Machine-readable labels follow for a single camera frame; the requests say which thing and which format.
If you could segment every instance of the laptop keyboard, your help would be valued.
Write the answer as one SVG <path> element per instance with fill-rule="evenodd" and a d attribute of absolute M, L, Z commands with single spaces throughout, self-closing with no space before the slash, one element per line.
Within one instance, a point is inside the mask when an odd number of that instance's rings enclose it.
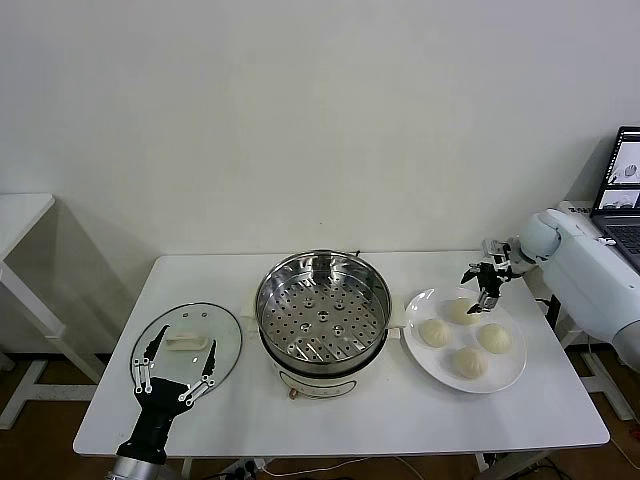
<path fill-rule="evenodd" d="M 607 228 L 630 253 L 640 254 L 640 225 L 608 225 Z"/>

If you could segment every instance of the stainless steel steamer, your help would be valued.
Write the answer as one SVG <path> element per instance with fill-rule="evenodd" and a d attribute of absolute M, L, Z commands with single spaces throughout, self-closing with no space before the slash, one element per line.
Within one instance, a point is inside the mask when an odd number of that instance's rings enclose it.
<path fill-rule="evenodd" d="M 284 259 L 255 299 L 262 343 L 280 378 L 311 397 L 342 395 L 382 349 L 391 297 L 355 255 L 314 250 Z"/>

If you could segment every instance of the floor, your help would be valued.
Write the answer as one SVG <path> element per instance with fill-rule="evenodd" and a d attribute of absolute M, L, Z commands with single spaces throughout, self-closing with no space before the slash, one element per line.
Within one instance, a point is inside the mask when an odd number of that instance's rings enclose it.
<path fill-rule="evenodd" d="M 618 382 L 629 402 L 640 412 L 640 376 L 620 366 L 612 351 L 598 355 L 611 375 Z M 580 375 L 586 375 L 586 367 L 577 353 L 569 353 L 571 361 Z M 13 372 L 0 372 L 0 406 L 9 399 L 28 362 L 18 362 Z M 52 361 L 45 371 L 41 383 L 89 383 L 88 380 L 67 361 Z M 592 395 L 598 411 L 605 420 L 612 437 L 640 464 L 640 441 L 631 436 L 634 422 L 621 422 L 600 394 Z M 0 431 L 0 478 L 24 480 L 87 480 L 104 478 L 113 465 L 111 458 L 85 458 L 72 449 L 75 433 L 82 422 L 88 404 L 84 402 L 29 402 L 18 418 L 14 428 Z M 600 478 L 640 479 L 640 471 L 632 468 L 618 450 L 609 443 L 598 448 L 569 449 L 554 452 L 550 458 L 573 480 Z M 471 455 L 406 457 L 425 479 L 470 479 L 477 472 Z M 274 473 L 287 473 L 309 468 L 327 467 L 340 463 L 339 459 L 295 459 L 277 460 L 269 465 Z M 178 461 L 172 464 L 179 466 Z M 232 460 L 195 460 L 192 478 L 200 480 L 216 473 Z M 354 463 L 340 469 L 307 475 L 292 475 L 288 479 L 394 479 L 410 480 L 415 475 L 393 458 L 376 458 Z M 265 473 L 260 480 L 271 478 Z M 523 476 L 527 480 L 555 479 L 559 476 L 551 469 L 541 468 Z"/>

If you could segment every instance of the table leg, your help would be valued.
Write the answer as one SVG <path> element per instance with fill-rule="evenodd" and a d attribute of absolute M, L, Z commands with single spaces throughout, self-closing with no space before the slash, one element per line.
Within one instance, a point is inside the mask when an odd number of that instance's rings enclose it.
<path fill-rule="evenodd" d="M 483 453 L 476 453 L 475 457 L 476 457 L 476 463 L 478 464 L 478 471 L 484 472 L 485 470 L 489 469 L 489 464 L 484 461 Z"/>
<path fill-rule="evenodd" d="M 193 458 L 187 457 L 182 462 L 182 480 L 189 480 L 191 478 L 191 465 L 193 464 Z"/>
<path fill-rule="evenodd" d="M 578 327 L 576 322 L 566 314 L 558 320 L 554 332 L 558 337 L 560 345 L 562 345 L 562 348 L 565 350 L 582 334 L 580 327 Z"/>
<path fill-rule="evenodd" d="M 604 393 L 618 418 L 623 421 L 631 420 L 633 418 L 633 409 L 613 381 L 613 378 L 611 378 L 611 375 L 609 375 L 602 361 L 597 355 L 591 353 L 581 353 L 580 356 L 587 368 L 593 373 L 591 377 L 580 377 L 585 390 L 589 393 Z"/>
<path fill-rule="evenodd" d="M 3 262 L 0 262 L 0 282 L 32 313 L 32 316 L 27 315 L 27 317 L 33 326 L 87 377 L 99 383 L 104 372 L 104 364 L 93 353 L 83 351 L 79 346 L 82 342 L 69 338 L 65 325 Z"/>
<path fill-rule="evenodd" d="M 13 363 L 13 360 L 7 357 L 4 353 L 0 352 L 0 370 L 6 370 L 7 372 L 10 372 L 15 366 L 16 364 Z"/>
<path fill-rule="evenodd" d="M 535 462 L 542 460 L 549 455 L 549 452 L 550 450 L 533 450 L 509 453 L 473 478 L 474 480 L 505 480 Z"/>
<path fill-rule="evenodd" d="M 11 395 L 9 402 L 0 414 L 0 430 L 10 429 L 22 407 L 28 400 L 55 400 L 90 402 L 96 391 L 95 385 L 40 385 L 38 379 L 47 362 L 37 360 L 31 362 L 20 384 Z"/>

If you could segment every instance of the laptop screen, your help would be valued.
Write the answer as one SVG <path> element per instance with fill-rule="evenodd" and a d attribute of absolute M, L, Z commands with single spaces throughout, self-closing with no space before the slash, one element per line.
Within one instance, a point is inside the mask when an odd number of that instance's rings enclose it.
<path fill-rule="evenodd" d="M 620 127 L 593 213 L 640 213 L 640 127 Z"/>

